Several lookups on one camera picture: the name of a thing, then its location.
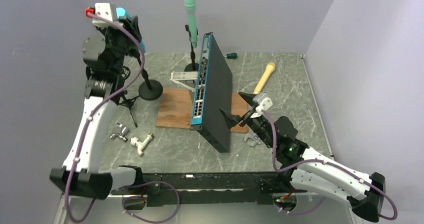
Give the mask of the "black tripod shock-mount stand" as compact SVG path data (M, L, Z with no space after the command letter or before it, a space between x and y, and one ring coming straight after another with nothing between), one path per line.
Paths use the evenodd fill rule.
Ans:
M131 70L127 66L123 66L123 72L121 74L123 80L126 81L130 77L130 75L131 75ZM130 113L130 116L131 116L131 118L133 120L134 126L137 128L138 127L138 123L137 123L136 118L135 118L135 115L133 113L133 106L134 106L137 98L139 98L139 96L136 96L136 97L133 97L133 98L128 99L126 97L127 94L128 94L128 91L125 89L122 92L122 95L121 95L123 101L121 101L118 105L128 108L129 113Z

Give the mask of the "blue microphone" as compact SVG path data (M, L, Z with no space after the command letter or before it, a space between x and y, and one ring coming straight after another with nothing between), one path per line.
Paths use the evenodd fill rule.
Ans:
M142 35L140 32L138 16L130 16L130 14L123 7L117 7L116 14L118 21L130 34L132 34L133 37L135 37L139 41L139 44L143 52L145 53L146 47L143 43Z

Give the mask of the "beige microphone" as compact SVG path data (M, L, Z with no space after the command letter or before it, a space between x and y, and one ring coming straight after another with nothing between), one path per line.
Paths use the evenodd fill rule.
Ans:
M269 62L266 65L261 78L259 79L256 87L254 88L253 94L259 94L262 91L269 77L274 72L275 68L276 68L276 64L274 62Z

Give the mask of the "black round-base mic stand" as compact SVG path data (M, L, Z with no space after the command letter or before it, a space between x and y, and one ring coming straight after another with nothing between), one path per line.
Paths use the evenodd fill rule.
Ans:
M140 57L137 57L136 59L140 65L140 72L138 77L142 76L144 82L138 87L138 95L130 98L129 100L131 102L135 102L137 98L141 98L147 101L158 99L163 93L162 84L157 80L149 79L147 71L142 67L143 61L140 59Z

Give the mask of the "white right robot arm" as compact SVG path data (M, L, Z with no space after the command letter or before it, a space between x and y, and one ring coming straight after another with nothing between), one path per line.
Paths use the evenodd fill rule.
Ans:
M277 172L276 187L282 191L303 190L341 202L363 220L377 223L385 194L385 177L346 167L297 139L298 130L287 116L273 120L268 113L273 102L265 92L240 92L251 109L243 116L221 110L228 127L247 125L271 148Z

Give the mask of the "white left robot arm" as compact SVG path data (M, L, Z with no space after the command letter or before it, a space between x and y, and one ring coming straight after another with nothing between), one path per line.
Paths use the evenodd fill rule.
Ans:
M144 61L138 22L137 16L119 17L114 24L99 28L98 35L88 37L82 44L87 76L83 115L67 158L49 175L67 197L104 200L120 188L137 194L144 187L140 167L121 165L100 171L104 138L126 86L125 57Z

